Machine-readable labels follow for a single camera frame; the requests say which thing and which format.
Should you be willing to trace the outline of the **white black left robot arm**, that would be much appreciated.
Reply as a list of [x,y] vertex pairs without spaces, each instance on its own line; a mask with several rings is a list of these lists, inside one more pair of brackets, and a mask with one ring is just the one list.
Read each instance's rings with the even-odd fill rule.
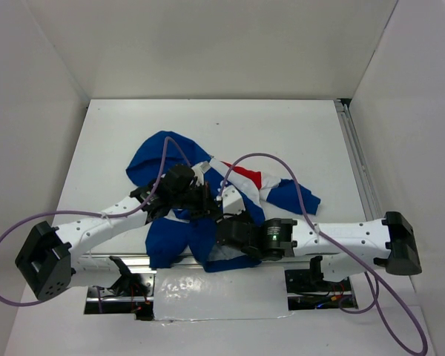
[[52,227],[41,222],[32,227],[15,264],[37,300],[47,301],[70,286],[75,275],[98,269],[112,271],[105,287],[116,296],[131,289],[131,273],[116,257],[104,262],[84,261],[84,254],[127,231],[166,217],[173,210],[188,213],[190,220],[223,216],[220,202],[204,179],[208,162],[189,168],[175,165],[158,182],[139,187],[96,217]]

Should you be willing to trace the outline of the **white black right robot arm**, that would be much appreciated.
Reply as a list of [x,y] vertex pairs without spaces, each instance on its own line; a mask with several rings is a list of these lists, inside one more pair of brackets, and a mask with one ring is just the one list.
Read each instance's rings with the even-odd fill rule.
[[422,272],[414,229],[397,211],[354,223],[274,218],[261,226],[235,218],[217,224],[216,243],[257,261],[309,259],[309,282],[318,291],[369,269],[397,276]]

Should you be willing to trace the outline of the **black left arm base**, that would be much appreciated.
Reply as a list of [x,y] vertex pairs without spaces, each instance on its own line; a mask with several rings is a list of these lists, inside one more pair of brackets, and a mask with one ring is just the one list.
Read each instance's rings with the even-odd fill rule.
[[132,314],[136,320],[154,320],[155,279],[155,271],[146,271],[139,275],[139,282],[117,289],[89,287],[84,315]]

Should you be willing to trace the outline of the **blue white red jacket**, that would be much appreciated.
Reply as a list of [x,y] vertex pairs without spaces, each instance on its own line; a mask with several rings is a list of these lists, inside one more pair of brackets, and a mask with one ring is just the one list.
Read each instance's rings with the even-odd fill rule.
[[[309,189],[261,171],[233,167],[204,151],[195,141],[173,131],[159,131],[147,138],[126,168],[126,174],[136,186],[148,184],[159,172],[166,173],[178,164],[191,163],[199,167],[208,163],[204,179],[211,188],[211,196],[218,195],[222,182],[234,186],[243,198],[246,211],[261,225],[266,216],[263,202],[294,214],[315,215],[321,203]],[[250,268],[259,265],[247,255],[216,244],[217,225],[210,219],[191,221],[187,211],[174,210],[151,223],[145,247],[153,269],[170,268],[185,250],[207,272]]]

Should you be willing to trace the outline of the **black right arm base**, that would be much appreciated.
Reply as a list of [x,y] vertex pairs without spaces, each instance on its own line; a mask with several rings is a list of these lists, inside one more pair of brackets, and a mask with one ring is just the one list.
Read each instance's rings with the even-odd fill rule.
[[285,270],[289,311],[357,309],[349,278],[341,282],[313,281],[308,269]]

